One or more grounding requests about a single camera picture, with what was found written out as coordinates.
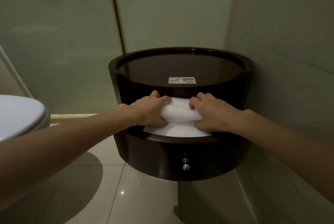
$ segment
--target wooden threshold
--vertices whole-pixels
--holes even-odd
[[[86,118],[86,117],[90,117],[94,115],[96,114],[52,114],[50,123],[59,124],[64,121],[76,120],[76,119]]]

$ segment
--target sticker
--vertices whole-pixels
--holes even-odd
[[[195,77],[169,77],[168,84],[196,84]]]

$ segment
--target hand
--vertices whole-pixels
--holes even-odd
[[[240,123],[242,111],[211,94],[198,93],[189,101],[190,109],[196,109],[203,121],[197,122],[197,129],[206,132],[233,132]]]
[[[170,97],[160,97],[158,91],[153,91],[150,96],[145,96],[130,105],[120,104],[117,108],[129,112],[135,125],[164,127],[167,122],[160,118],[159,113],[170,100]]]

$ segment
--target white towel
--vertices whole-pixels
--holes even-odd
[[[197,110],[189,108],[189,99],[172,97],[172,100],[161,109],[160,117],[168,122],[165,127],[145,127],[144,132],[169,137],[211,135],[211,133],[200,131],[195,127],[195,123],[202,121],[202,117]]]

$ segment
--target glass shower door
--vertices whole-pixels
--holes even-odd
[[[122,47],[111,0],[0,1],[0,45],[52,114],[116,105],[108,63]]]

